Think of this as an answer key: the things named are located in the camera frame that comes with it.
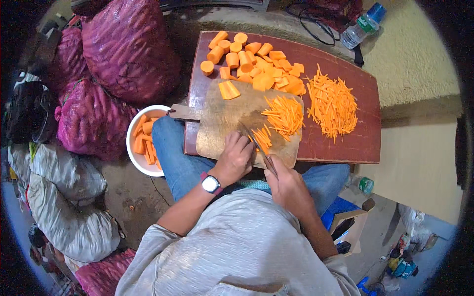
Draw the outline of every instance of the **brown wooden table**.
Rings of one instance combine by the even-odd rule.
[[[233,41],[236,32],[228,32],[228,39]],[[200,64],[206,60],[209,53],[209,42],[217,34],[217,31],[201,32],[194,57],[194,64],[191,74],[191,82],[188,95],[188,106],[203,108],[206,93],[212,79],[219,77],[219,67],[225,65],[225,59],[215,65],[214,72],[209,77],[202,74]],[[356,98],[359,110],[356,111],[358,117],[357,125],[353,132],[344,135],[344,139],[338,136],[336,143],[333,139],[326,138],[321,132],[321,128],[311,118],[307,118],[305,112],[302,141],[298,150],[299,161],[323,161],[323,162],[348,162],[348,163],[379,163],[380,161],[380,103],[375,77],[363,71],[357,66],[346,62],[340,58],[330,55],[319,49],[309,47],[296,42],[279,39],[270,36],[250,34],[248,42],[268,42],[273,45],[274,50],[281,50],[287,56],[290,63],[302,63],[306,75],[312,78],[318,69],[317,63],[321,67],[323,74],[329,74],[329,78],[340,77],[346,81],[349,88],[353,88],[352,93]],[[308,93],[303,96],[305,109],[311,106]],[[199,130],[199,123],[186,122],[184,131],[184,153],[197,155],[196,136]]]

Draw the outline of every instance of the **purple mesh sack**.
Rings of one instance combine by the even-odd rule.
[[[61,93],[69,82],[89,75],[86,60],[82,56],[81,29],[69,27],[62,34],[53,62],[43,79],[45,85],[56,94]]]
[[[113,0],[82,17],[82,42],[92,76],[126,102],[158,103],[180,82],[181,62],[157,0]]]
[[[57,139],[66,150],[116,160],[126,150],[128,126],[137,110],[111,98],[90,78],[70,82],[56,107]]]
[[[114,295],[120,278],[135,257],[135,251],[108,256],[100,262],[89,263],[76,271],[76,279],[89,296]]]

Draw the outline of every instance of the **cutting board handle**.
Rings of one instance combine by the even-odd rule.
[[[176,119],[188,119],[188,120],[201,120],[202,110],[196,109],[193,107],[188,107],[180,104],[173,104],[171,106],[171,110],[174,112],[170,112],[171,118]]]

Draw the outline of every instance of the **wristwatch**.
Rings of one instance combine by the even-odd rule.
[[[205,171],[201,174],[201,184],[205,191],[212,194],[219,194],[222,192],[222,187],[216,177],[209,175]]]

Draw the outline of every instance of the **white bowl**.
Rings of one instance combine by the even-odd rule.
[[[145,114],[148,118],[150,117],[160,117],[163,115],[163,111],[168,111],[170,108],[163,105],[152,105],[141,110],[135,117],[132,119],[132,122],[128,126],[127,131],[127,152],[130,160],[135,165],[135,167],[140,170],[140,172],[152,176],[152,177],[162,177],[164,173],[158,168],[156,164],[148,164],[146,162],[145,156],[133,152],[132,145],[135,142],[135,136],[133,136],[133,131],[140,121],[140,117]]]

